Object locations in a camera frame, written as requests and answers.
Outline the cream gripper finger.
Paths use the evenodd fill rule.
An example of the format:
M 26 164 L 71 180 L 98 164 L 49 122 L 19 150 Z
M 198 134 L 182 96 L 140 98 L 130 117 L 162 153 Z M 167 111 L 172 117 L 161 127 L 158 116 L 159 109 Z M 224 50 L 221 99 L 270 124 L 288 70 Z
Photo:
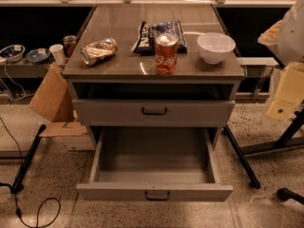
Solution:
M 304 63 L 290 62 L 280 72 L 274 99 L 266 115 L 276 121 L 286 120 L 304 101 Z

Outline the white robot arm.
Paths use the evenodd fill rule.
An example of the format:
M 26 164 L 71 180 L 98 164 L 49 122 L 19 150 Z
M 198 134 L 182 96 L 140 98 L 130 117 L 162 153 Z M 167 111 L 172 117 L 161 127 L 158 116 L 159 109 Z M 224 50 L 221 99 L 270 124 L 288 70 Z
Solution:
M 304 0 L 297 0 L 257 41 L 284 65 L 266 111 L 269 118 L 284 121 L 304 101 Z

